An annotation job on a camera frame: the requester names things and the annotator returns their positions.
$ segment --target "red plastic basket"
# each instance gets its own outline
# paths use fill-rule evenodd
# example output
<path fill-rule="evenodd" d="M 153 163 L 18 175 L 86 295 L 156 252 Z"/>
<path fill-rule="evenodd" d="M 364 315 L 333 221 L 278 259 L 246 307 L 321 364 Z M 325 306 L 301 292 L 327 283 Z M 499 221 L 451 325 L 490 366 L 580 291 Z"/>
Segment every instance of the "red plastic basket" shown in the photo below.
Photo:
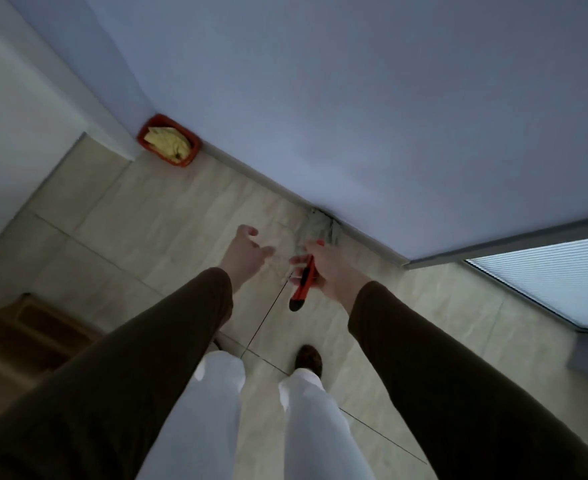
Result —
<path fill-rule="evenodd" d="M 180 132 L 180 134 L 182 134 L 184 137 L 186 137 L 187 140 L 191 143 L 191 152 L 189 152 L 189 155 L 187 155 L 187 158 L 179 163 L 176 163 L 171 160 L 168 160 L 167 158 L 165 158 L 163 156 L 162 153 L 154 150 L 152 145 L 145 141 L 145 135 L 147 134 L 147 132 L 149 131 L 149 128 L 151 128 L 151 127 L 176 128 Z M 140 144 L 140 146 L 145 148 L 147 151 L 155 153 L 156 155 L 161 157 L 163 160 L 165 160 L 166 162 L 168 162 L 169 164 L 174 165 L 174 166 L 187 166 L 187 165 L 189 165 L 191 163 L 191 161 L 194 160 L 194 157 L 196 156 L 196 154 L 200 151 L 200 147 L 203 146 L 203 142 L 200 140 L 200 138 L 198 136 L 196 136 L 194 133 L 189 131 L 187 128 L 180 126 L 176 121 L 172 120 L 171 118 L 168 118 L 164 114 L 156 114 L 155 116 L 150 118 L 150 120 L 147 121 L 143 125 L 142 128 L 140 128 L 140 131 L 138 132 L 138 136 L 136 137 L 136 140 L 138 140 L 138 143 Z"/>

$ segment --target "wall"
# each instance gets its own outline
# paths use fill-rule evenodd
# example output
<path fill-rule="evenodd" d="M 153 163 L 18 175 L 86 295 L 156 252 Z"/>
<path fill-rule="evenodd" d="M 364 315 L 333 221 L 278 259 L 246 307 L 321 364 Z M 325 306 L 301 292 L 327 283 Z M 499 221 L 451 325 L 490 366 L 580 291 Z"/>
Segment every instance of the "wall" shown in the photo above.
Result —
<path fill-rule="evenodd" d="M 588 217 L 585 0 L 87 1 L 157 110 L 406 257 Z"/>
<path fill-rule="evenodd" d="M 0 231 L 86 122 L 0 39 Z"/>
<path fill-rule="evenodd" d="M 131 135 L 137 134 L 155 114 L 118 48 L 85 0 L 8 1 Z"/>

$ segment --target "person's right hand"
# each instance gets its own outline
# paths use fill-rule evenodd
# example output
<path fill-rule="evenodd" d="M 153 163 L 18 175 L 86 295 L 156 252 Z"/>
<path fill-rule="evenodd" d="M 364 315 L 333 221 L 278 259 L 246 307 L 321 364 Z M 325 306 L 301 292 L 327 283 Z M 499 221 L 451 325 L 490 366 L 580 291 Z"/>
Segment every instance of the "person's right hand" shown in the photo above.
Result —
<path fill-rule="evenodd" d="M 347 313 L 351 313 L 359 291 L 371 278 L 348 263 L 335 246 L 321 246 L 315 241 L 307 241 L 305 250 L 307 254 L 289 260 L 290 264 L 303 265 L 294 270 L 289 281 L 298 286 L 309 255 L 314 256 L 318 276 L 312 281 L 311 287 L 318 288 L 327 298 L 338 301 Z"/>

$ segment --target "pant leg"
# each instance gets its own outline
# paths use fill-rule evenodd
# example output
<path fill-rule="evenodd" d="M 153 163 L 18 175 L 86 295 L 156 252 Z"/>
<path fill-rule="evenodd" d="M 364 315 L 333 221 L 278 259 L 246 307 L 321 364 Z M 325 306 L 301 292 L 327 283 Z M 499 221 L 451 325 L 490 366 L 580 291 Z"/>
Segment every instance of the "pant leg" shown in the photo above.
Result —
<path fill-rule="evenodd" d="M 206 354 L 136 480 L 232 480 L 244 382 L 239 358 L 223 351 Z"/>
<path fill-rule="evenodd" d="M 285 409 L 285 480 L 370 480 L 368 462 L 321 379 L 297 369 L 278 388 Z"/>

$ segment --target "brown sleeve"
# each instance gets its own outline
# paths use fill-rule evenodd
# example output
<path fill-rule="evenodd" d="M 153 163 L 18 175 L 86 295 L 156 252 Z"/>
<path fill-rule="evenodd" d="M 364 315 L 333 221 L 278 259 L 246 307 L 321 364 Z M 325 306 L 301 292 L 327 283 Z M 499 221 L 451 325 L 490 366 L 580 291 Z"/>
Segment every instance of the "brown sleeve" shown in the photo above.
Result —
<path fill-rule="evenodd" d="M 575 434 L 383 285 L 361 289 L 349 330 L 439 479 L 588 478 Z"/>
<path fill-rule="evenodd" d="M 0 416 L 0 479 L 133 479 L 221 323 L 218 268 L 126 323 Z"/>

